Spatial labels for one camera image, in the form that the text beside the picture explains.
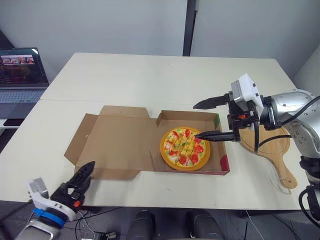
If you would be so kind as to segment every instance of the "toy pizza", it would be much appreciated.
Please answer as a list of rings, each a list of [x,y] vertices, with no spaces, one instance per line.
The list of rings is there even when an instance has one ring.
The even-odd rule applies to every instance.
[[[210,156],[210,144],[196,138],[200,131],[181,126],[168,131],[161,139],[160,153],[173,169],[195,171],[202,168]]]

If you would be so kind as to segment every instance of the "wooden board handle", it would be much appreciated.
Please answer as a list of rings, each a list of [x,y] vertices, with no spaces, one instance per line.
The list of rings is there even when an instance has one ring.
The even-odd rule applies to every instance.
[[[272,159],[269,157],[268,159],[274,165],[278,173],[278,177],[281,184],[285,188],[294,189],[298,185],[298,182],[295,179],[295,177],[292,175],[292,173],[289,171],[289,169],[286,167],[283,160],[283,155],[282,154],[273,155]]]

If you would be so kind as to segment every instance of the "pizza box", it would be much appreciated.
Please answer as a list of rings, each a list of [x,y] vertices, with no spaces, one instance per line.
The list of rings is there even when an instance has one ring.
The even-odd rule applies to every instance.
[[[75,165],[95,161],[95,179],[128,180],[140,171],[225,175],[229,163],[224,142],[210,142],[208,162],[196,171],[178,171],[161,157],[160,142],[180,126],[202,132],[222,130],[217,113],[162,110],[150,118],[144,107],[104,106],[99,115],[86,114],[64,156]]]

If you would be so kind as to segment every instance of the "cutting board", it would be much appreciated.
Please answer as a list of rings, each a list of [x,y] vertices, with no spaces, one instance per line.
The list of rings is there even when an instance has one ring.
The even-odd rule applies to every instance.
[[[278,128],[272,131],[267,131],[261,125],[259,126],[259,143],[263,140],[278,136],[288,135],[288,132],[283,128]],[[255,132],[248,128],[240,130],[240,144],[249,152],[255,152]],[[294,189],[298,183],[292,173],[286,167],[283,156],[290,147],[290,138],[278,138],[259,147],[257,155],[268,159],[276,169],[281,184],[288,189]]]

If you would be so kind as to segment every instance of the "white wall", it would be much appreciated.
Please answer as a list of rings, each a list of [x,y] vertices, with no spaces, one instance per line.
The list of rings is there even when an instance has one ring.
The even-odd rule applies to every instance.
[[[182,56],[186,0],[0,0],[0,29],[49,81],[75,52]]]
[[[294,76],[293,83],[298,89],[320,95],[320,46]]]
[[[293,79],[319,40],[320,0],[200,0],[191,55],[273,58]]]

